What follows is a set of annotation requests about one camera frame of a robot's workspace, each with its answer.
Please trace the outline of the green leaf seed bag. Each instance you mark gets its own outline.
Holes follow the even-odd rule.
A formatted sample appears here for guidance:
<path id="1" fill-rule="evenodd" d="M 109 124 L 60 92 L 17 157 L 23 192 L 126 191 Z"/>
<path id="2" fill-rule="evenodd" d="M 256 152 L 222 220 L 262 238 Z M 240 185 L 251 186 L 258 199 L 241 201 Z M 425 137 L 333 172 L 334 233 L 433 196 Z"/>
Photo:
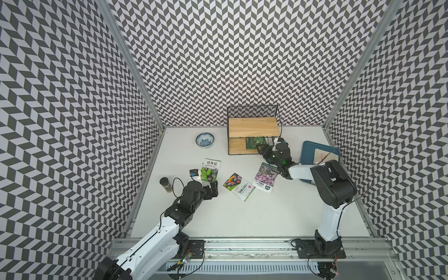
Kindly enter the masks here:
<path id="1" fill-rule="evenodd" d="M 266 137 L 258 136 L 258 137 L 247 137 L 245 138 L 245 147 L 246 150 L 256 150 L 259 145 L 267 144 Z"/>

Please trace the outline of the red-white label seed bag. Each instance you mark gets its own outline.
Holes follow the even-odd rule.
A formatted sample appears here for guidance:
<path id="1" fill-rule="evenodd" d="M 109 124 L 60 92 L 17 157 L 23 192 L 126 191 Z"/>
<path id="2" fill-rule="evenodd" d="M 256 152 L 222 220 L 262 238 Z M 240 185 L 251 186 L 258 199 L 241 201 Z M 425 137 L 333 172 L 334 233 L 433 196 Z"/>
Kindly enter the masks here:
<path id="1" fill-rule="evenodd" d="M 200 179 L 203 182 L 216 182 L 222 161 L 205 158 L 201 168 Z"/>

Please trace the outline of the pink flower seed bag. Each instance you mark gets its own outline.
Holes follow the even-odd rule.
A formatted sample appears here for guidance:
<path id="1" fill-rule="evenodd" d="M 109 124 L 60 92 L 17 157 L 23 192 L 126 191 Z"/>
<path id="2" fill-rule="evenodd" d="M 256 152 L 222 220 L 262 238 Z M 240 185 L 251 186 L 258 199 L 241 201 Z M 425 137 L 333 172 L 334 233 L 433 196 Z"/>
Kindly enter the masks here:
<path id="1" fill-rule="evenodd" d="M 268 163 L 262 163 L 259 171 L 255 175 L 253 185 L 256 189 L 265 193 L 271 194 L 273 192 L 275 179 L 278 172 Z"/>

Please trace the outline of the black wire two-tier shelf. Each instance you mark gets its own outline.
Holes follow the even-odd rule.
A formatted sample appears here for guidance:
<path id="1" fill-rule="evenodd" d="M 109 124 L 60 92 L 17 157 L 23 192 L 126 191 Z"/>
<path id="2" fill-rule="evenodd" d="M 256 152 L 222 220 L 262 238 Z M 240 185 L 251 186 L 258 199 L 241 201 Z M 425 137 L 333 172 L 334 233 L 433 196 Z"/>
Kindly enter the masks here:
<path id="1" fill-rule="evenodd" d="M 282 121 L 278 105 L 239 105 L 226 109 L 229 155 L 254 155 L 257 150 L 246 150 L 245 138 L 266 137 L 267 143 L 281 136 Z"/>

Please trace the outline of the mixed flower white seed bag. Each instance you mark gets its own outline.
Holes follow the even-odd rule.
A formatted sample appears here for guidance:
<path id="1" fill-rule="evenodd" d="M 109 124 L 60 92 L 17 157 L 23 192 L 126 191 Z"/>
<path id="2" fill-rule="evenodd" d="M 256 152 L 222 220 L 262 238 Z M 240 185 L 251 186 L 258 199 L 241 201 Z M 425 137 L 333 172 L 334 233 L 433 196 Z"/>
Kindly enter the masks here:
<path id="1" fill-rule="evenodd" d="M 252 183 L 234 173 L 224 182 L 224 188 L 229 190 L 243 202 L 246 202 L 252 192 L 256 189 Z"/>

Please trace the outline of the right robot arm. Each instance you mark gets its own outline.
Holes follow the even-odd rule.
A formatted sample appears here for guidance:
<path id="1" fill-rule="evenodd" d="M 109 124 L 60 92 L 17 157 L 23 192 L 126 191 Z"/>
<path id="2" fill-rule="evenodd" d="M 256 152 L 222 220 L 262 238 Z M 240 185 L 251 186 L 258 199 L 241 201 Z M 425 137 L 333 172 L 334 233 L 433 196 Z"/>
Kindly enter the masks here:
<path id="1" fill-rule="evenodd" d="M 314 239 L 295 239 L 292 246 L 300 259 L 346 258 L 340 236 L 343 211 L 349 206 L 357 188 L 336 160 L 319 164 L 298 164 L 292 161 L 289 145 L 279 138 L 274 145 L 258 144 L 258 153 L 287 180 L 309 180 L 315 183 L 322 199 L 323 214 Z"/>

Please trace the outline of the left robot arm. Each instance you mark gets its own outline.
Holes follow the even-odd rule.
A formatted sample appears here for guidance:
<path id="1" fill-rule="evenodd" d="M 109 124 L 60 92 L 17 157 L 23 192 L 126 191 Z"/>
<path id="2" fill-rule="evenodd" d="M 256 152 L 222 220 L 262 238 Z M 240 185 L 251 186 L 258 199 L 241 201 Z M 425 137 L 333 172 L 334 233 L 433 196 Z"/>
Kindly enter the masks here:
<path id="1" fill-rule="evenodd" d="M 184 257 L 189 236 L 182 232 L 204 200 L 218 196 L 218 183 L 208 186 L 192 180 L 182 194 L 159 217 L 159 223 L 133 247 L 115 259 L 106 257 L 94 273 L 94 280 L 148 280 L 166 262 Z"/>

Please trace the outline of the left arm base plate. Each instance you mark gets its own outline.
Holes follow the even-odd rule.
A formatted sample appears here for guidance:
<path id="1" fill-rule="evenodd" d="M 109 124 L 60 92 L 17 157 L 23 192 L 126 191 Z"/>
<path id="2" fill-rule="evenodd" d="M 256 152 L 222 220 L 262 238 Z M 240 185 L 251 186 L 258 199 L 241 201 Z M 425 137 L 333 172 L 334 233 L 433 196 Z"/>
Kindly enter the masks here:
<path id="1" fill-rule="evenodd" d="M 193 259 L 203 259 L 205 256 L 204 248 L 205 248 L 205 240 L 203 239 L 182 241 L 179 246 L 178 252 L 175 255 L 175 259 L 185 257 L 188 252 L 192 253 Z"/>

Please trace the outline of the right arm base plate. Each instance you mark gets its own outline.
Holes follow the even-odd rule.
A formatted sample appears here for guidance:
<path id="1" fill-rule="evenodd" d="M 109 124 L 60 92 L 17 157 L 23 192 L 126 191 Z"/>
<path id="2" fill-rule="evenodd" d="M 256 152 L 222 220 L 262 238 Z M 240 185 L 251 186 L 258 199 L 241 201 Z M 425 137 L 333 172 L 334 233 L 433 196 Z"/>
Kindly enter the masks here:
<path id="1" fill-rule="evenodd" d="M 333 241 L 295 239 L 292 245 L 300 259 L 346 259 L 342 240 Z"/>

